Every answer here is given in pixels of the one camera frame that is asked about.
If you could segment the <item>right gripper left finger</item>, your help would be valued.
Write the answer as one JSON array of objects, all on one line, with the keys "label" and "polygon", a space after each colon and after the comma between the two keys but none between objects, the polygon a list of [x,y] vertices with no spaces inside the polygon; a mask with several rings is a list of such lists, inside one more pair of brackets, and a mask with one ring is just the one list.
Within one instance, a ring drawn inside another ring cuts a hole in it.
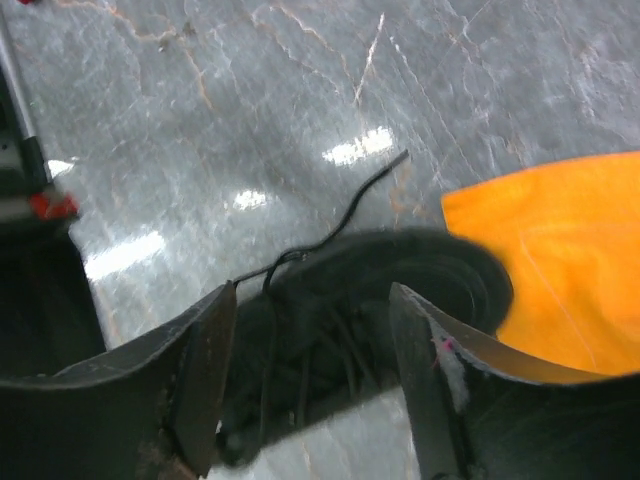
[{"label": "right gripper left finger", "polygon": [[236,320],[227,282],[53,376],[1,380],[4,479],[197,479],[217,455]]}]

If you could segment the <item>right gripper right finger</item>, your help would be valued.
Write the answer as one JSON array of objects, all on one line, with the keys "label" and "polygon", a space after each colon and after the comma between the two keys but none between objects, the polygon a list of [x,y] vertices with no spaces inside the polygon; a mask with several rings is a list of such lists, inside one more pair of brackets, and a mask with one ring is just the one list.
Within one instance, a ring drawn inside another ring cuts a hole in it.
[{"label": "right gripper right finger", "polygon": [[390,323],[424,479],[635,479],[639,377],[547,362],[394,284]]}]

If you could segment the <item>black shoe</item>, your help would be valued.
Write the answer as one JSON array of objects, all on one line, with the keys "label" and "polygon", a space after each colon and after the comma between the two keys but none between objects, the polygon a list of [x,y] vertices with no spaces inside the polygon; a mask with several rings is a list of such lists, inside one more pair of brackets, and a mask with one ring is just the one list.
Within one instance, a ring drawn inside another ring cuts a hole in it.
[{"label": "black shoe", "polygon": [[345,234],[284,251],[237,310],[216,434],[220,462],[251,463],[266,446],[391,389],[394,283],[493,334],[513,288],[485,248],[430,228]]}]

